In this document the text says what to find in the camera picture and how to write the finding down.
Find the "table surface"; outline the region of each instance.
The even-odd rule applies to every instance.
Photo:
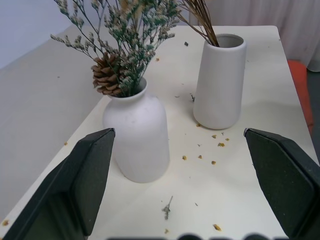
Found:
[[[269,238],[285,236],[260,189],[243,137],[245,128],[280,134],[294,140],[318,163],[278,29],[274,26],[217,26],[214,29],[216,33],[237,34],[247,41],[239,121],[225,130],[196,127],[190,93],[196,91],[204,40],[188,26],[176,27],[176,36],[159,47],[144,75],[148,91],[165,105],[169,168],[160,179],[141,184],[125,178],[112,159],[89,240],[174,239],[184,233],[194,233],[204,239],[241,239],[248,233]],[[74,33],[74,28],[67,30],[67,34]],[[77,141],[103,128],[102,114],[109,101],[107,96],[101,99],[11,210],[6,218],[9,225],[0,226],[0,237],[8,231],[46,175],[68,156]],[[218,147],[219,142],[225,143],[225,147]],[[171,196],[171,212],[165,220],[162,209]],[[218,224],[222,231],[216,231],[213,224]]]

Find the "orange chair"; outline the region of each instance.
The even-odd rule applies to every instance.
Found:
[[[310,105],[309,92],[307,87],[307,68],[302,63],[294,60],[288,60],[288,65],[298,94],[300,105],[304,114],[306,124],[311,135],[314,126],[314,119]]]

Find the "white vase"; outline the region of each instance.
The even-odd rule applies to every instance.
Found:
[[[115,129],[112,156],[121,172],[136,183],[160,178],[169,165],[167,116],[163,104],[148,94],[147,81],[130,97],[110,97],[103,126]]]
[[[219,34],[220,47],[204,42],[193,115],[210,129],[234,125],[241,112],[246,42],[234,34]]]

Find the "floor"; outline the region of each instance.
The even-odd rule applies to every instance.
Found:
[[[308,71],[307,84],[314,121],[311,138],[320,163],[320,72]]]

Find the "white curtain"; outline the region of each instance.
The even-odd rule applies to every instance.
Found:
[[[212,25],[277,26],[287,59],[306,66],[320,60],[320,0],[207,0],[207,6]],[[190,22],[198,24],[194,16]]]

